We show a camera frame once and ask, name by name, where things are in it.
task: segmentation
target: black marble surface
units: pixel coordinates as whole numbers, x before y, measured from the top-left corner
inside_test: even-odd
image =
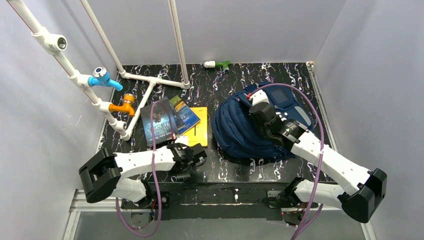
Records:
[[[172,81],[183,81],[181,68],[179,65],[128,65],[125,70],[131,74],[153,76]],[[148,104],[160,98],[171,99],[179,95],[190,107],[207,107],[208,118],[210,119],[218,105],[228,96],[241,91],[245,86],[258,82],[273,82],[291,84],[302,90],[312,101],[317,112],[321,116],[318,102],[315,96],[313,85],[305,63],[243,63],[231,64],[228,74],[221,73],[220,69],[206,69],[200,64],[187,65],[188,76],[191,88],[180,89],[173,86],[156,85],[150,95]],[[129,80],[119,78],[123,85],[122,91],[115,91],[112,103],[122,104],[122,97],[125,93],[135,95],[136,102],[134,109],[141,102],[143,94],[148,87],[144,81]],[[313,115],[311,108],[296,92],[294,96],[303,105],[306,112],[313,119],[315,134],[320,137],[317,119]],[[129,119],[126,113],[112,113],[118,120]],[[325,132],[325,143],[330,144],[327,132]],[[107,123],[100,140],[100,147],[109,147],[114,152],[132,153],[147,150],[146,139],[141,124],[141,119],[134,129],[133,137],[129,141],[124,141],[119,133]],[[223,153],[213,139],[210,121],[208,120],[208,156],[207,162],[198,168],[199,182],[291,182],[294,177],[303,177],[313,180],[316,169],[306,160],[297,157],[287,160],[275,159],[234,159]],[[151,173],[139,176],[142,179],[153,181]],[[169,172],[159,172],[159,180],[162,182],[175,182],[177,179]],[[321,181],[331,181],[331,178],[321,173]]]

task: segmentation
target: blue book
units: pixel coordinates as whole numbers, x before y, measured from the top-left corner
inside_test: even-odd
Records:
[[[198,124],[198,122],[200,122],[200,118],[179,96],[174,96],[170,102],[178,113],[178,116],[182,119],[182,123],[184,124],[184,126],[178,130],[178,134],[184,134],[196,124]]]
[[[156,144],[160,144],[172,139],[172,133],[178,135],[178,126],[175,123],[173,106],[167,97],[160,99],[153,110],[153,128]],[[144,133],[147,146],[153,146],[152,129],[150,124],[150,111],[152,105],[144,106],[140,109],[141,120],[143,122]]]

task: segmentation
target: blue backpack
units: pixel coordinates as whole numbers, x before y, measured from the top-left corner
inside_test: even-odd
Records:
[[[222,102],[211,119],[212,133],[218,145],[227,154],[237,159],[244,158],[294,158],[295,155],[276,147],[258,134],[253,119],[249,116],[252,104],[248,94],[271,82],[261,82],[247,86]],[[286,118],[295,119],[313,129],[312,121],[292,91],[284,86],[271,86],[262,89],[269,103],[275,106]]]

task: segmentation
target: yellow notebook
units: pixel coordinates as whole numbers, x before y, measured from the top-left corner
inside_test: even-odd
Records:
[[[190,109],[200,118],[200,122],[185,132],[183,135],[188,137],[188,146],[201,144],[202,147],[208,146],[208,108],[190,107]]]

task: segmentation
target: gray floor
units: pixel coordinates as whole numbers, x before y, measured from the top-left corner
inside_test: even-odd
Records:
[[[125,213],[130,221],[130,213]],[[286,240],[295,229],[265,219],[178,219],[162,221],[150,240]],[[82,212],[75,240],[139,240],[116,212]],[[340,210],[323,211],[297,240],[365,240],[361,224]]]

